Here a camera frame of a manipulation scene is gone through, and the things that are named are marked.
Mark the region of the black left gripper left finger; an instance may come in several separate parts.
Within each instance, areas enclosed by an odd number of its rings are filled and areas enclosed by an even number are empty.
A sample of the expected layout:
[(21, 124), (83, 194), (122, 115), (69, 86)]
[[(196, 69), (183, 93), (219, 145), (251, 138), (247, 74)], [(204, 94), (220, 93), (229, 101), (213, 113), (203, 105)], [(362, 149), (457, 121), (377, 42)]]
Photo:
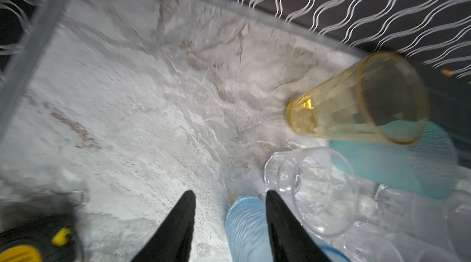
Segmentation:
[(196, 196), (185, 191), (134, 262), (187, 262), (195, 225)]

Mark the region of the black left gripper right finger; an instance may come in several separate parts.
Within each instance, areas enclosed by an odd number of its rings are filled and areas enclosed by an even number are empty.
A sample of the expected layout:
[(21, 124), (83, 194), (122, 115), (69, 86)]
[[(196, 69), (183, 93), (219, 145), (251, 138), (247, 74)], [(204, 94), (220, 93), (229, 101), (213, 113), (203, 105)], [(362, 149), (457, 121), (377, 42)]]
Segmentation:
[(269, 190), (266, 195), (266, 217), (273, 261), (329, 261), (274, 190)]

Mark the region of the blue ribbed plastic cup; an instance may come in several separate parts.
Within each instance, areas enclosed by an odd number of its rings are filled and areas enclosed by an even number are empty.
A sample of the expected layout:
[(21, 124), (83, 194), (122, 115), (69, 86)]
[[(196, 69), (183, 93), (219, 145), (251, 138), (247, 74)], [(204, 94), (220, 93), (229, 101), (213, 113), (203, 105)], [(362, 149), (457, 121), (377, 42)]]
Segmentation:
[[(266, 217), (266, 202), (243, 198), (228, 211), (225, 225), (231, 257), (234, 262), (274, 262)], [(336, 248), (306, 232), (329, 258), (329, 262), (350, 259)]]

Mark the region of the clear plastic cup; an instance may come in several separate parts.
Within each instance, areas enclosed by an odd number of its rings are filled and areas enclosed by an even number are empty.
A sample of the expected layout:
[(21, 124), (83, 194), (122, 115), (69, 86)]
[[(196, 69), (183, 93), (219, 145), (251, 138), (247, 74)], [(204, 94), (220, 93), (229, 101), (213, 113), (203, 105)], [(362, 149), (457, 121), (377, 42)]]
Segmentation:
[(353, 225), (359, 184), (351, 164), (337, 150), (314, 147), (276, 152), (265, 164), (264, 182), (312, 234), (335, 237)]
[(433, 199), (380, 185), (375, 201), (380, 218), (396, 231), (456, 254), (448, 228), (453, 196)]
[(240, 156), (223, 170), (224, 183), (231, 205), (243, 198), (256, 198), (265, 202), (265, 162), (255, 153)]
[(401, 254), (384, 233), (374, 226), (352, 226), (332, 238), (330, 244), (352, 262), (403, 262)]

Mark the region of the teal plastic cup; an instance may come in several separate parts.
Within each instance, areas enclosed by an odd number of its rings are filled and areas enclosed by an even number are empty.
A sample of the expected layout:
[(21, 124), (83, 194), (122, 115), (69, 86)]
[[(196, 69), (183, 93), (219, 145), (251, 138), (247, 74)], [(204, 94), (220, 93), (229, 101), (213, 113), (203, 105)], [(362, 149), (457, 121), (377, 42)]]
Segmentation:
[(458, 153), (448, 133), (430, 122), (412, 145), (333, 140), (350, 168), (335, 161), (339, 170), (387, 187), (435, 199), (445, 199), (459, 180)]

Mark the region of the yellow transparent cup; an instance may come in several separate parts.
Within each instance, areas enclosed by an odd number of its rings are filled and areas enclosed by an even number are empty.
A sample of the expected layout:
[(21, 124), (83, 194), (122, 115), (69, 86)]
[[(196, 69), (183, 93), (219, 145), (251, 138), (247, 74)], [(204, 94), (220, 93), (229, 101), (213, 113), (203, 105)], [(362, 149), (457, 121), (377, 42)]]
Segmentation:
[(406, 59), (379, 52), (292, 100), (285, 115), (303, 136), (410, 145), (428, 127), (429, 100)]

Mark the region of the yellow black tape measure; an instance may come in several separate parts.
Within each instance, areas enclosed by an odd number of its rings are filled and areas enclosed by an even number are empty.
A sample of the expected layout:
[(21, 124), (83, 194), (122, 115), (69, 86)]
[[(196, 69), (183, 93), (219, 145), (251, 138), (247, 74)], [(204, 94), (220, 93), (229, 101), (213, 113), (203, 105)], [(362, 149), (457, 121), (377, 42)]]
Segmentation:
[(70, 214), (53, 214), (1, 232), (2, 262), (84, 262)]

